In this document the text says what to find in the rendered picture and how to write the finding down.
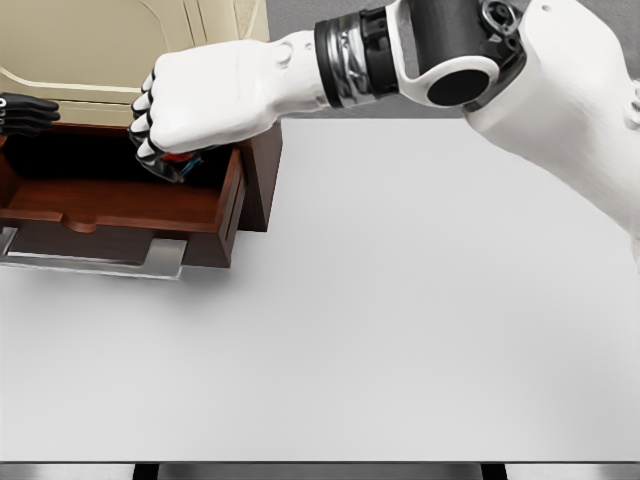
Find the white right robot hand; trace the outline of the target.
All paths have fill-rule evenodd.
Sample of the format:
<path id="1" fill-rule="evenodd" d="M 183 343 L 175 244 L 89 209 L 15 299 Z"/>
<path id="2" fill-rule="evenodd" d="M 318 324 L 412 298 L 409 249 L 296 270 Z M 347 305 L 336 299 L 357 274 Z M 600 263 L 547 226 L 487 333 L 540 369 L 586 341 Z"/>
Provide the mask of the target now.
<path id="1" fill-rule="evenodd" d="M 265 94 L 270 47 L 240 40 L 161 55 L 131 104 L 138 162 L 176 183 L 181 175 L 166 155 L 197 155 L 269 130 L 277 119 Z"/>

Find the black striped left robot hand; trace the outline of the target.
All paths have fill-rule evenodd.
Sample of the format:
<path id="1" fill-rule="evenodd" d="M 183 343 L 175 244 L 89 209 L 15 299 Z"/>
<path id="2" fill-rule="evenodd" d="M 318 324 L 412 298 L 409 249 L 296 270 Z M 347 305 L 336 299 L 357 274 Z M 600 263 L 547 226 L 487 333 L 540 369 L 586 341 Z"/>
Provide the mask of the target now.
<path id="1" fill-rule="evenodd" d="M 56 102 L 0 92 L 0 135 L 36 136 L 60 119 Z"/>

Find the red and blue switch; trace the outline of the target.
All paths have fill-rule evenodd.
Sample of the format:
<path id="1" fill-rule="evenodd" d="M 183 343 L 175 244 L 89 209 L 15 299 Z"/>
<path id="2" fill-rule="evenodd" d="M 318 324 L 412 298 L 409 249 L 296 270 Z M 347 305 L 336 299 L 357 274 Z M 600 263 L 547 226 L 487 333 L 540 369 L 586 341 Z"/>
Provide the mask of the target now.
<path id="1" fill-rule="evenodd" d="M 173 154 L 167 153 L 160 158 L 164 177 L 173 183 L 182 183 L 185 177 L 199 164 L 202 156 L 199 152 Z"/>

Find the brown drawer with metal handle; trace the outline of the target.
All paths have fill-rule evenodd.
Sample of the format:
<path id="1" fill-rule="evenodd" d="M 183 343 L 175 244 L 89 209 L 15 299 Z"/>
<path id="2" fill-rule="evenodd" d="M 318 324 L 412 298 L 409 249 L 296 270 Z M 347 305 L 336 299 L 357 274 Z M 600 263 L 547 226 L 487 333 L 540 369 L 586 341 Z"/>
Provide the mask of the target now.
<path id="1" fill-rule="evenodd" d="M 245 193 L 236 146 L 204 152 L 171 183 L 136 161 L 121 127 L 11 135 L 0 144 L 0 265 L 166 279 L 227 268 Z"/>

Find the cream topped brown wooden cabinet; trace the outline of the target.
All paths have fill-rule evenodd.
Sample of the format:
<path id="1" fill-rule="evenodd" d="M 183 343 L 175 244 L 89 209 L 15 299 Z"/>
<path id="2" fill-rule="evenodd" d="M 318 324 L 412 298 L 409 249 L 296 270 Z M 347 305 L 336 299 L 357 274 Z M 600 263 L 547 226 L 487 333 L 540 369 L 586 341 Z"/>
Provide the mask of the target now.
<path id="1" fill-rule="evenodd" d="M 127 133 L 130 105 L 160 55 L 268 36 L 266 0 L 0 0 L 0 91 L 56 102 L 54 127 Z M 237 146 L 243 230 L 268 226 L 281 146 L 276 127 Z"/>

